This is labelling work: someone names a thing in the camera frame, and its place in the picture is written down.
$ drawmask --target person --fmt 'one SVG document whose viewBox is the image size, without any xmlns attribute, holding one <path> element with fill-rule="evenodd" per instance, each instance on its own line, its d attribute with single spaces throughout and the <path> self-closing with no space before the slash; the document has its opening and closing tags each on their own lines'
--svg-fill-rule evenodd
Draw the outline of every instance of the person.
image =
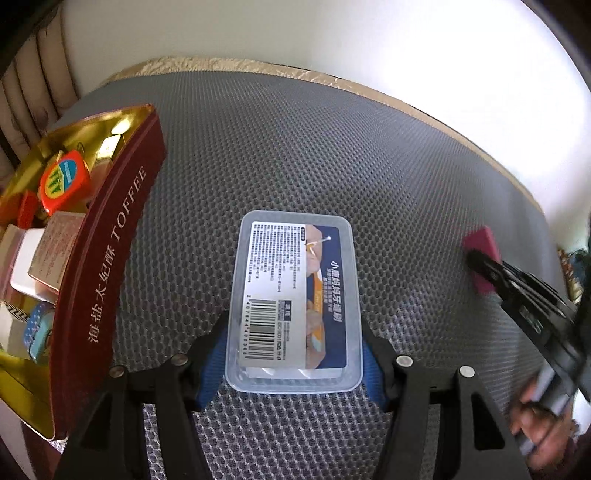
<svg viewBox="0 0 591 480">
<path fill-rule="evenodd" d="M 564 413 L 556 417 L 547 410 L 531 404 L 537 385 L 537 377 L 532 379 L 509 411 L 511 433 L 523 431 L 534 445 L 535 450 L 527 458 L 529 469 L 547 476 L 561 466 L 566 457 L 574 451 L 571 438 L 576 428 L 573 422 L 573 403 L 569 403 Z"/>
</svg>

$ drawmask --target blue polka dot object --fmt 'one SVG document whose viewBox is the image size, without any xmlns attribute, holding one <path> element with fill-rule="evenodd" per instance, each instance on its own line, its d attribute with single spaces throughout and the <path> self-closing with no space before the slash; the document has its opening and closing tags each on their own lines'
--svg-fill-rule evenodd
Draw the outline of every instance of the blue polka dot object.
<svg viewBox="0 0 591 480">
<path fill-rule="evenodd" d="M 22 335 L 22 342 L 25 344 L 25 347 L 29 349 L 33 340 L 35 339 L 35 335 L 39 330 L 39 325 L 41 323 L 41 318 L 50 310 L 53 310 L 54 306 L 52 303 L 48 301 L 41 301 L 35 308 L 31 311 L 29 315 L 29 319 L 27 322 L 27 326 L 25 327 L 25 332 Z"/>
</svg>

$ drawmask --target screw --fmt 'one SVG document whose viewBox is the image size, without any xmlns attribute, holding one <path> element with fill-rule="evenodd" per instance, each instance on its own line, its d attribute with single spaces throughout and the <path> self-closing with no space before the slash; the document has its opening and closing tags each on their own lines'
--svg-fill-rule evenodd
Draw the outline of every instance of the screw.
<svg viewBox="0 0 591 480">
<path fill-rule="evenodd" d="M 109 370 L 109 375 L 111 378 L 119 378 L 123 377 L 125 373 L 125 367 L 123 365 L 115 365 L 111 370 Z"/>
<path fill-rule="evenodd" d="M 400 355 L 396 359 L 396 363 L 401 367 L 410 367 L 413 364 L 413 359 L 410 358 L 408 355 Z"/>
<path fill-rule="evenodd" d="M 466 378 L 472 378 L 476 372 L 470 365 L 460 367 L 460 375 Z"/>
<path fill-rule="evenodd" d="M 177 353 L 171 359 L 173 365 L 180 367 L 181 365 L 186 364 L 189 361 L 189 357 L 184 353 Z"/>
</svg>

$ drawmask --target product label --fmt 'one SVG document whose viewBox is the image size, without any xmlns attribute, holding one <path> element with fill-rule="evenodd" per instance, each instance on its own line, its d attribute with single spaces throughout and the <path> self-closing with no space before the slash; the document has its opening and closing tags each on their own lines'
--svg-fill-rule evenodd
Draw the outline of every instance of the product label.
<svg viewBox="0 0 591 480">
<path fill-rule="evenodd" d="M 45 183 L 45 194 L 55 199 L 64 194 L 70 188 L 76 176 L 76 162 L 63 160 L 51 169 Z"/>
<path fill-rule="evenodd" d="M 252 224 L 240 339 L 243 367 L 346 366 L 337 228 Z"/>
</svg>

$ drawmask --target pink eraser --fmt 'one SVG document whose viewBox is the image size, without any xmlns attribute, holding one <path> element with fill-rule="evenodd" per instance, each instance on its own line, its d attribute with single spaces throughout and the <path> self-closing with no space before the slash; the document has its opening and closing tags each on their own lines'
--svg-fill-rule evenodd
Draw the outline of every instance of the pink eraser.
<svg viewBox="0 0 591 480">
<path fill-rule="evenodd" d="M 491 257 L 494 261 L 501 263 L 501 253 L 496 246 L 495 237 L 492 234 L 492 230 L 487 226 L 481 227 L 464 237 L 462 246 L 466 252 L 470 250 L 479 250 Z M 495 291 L 494 286 L 476 272 L 472 272 L 472 280 L 478 293 L 484 294 Z"/>
</svg>

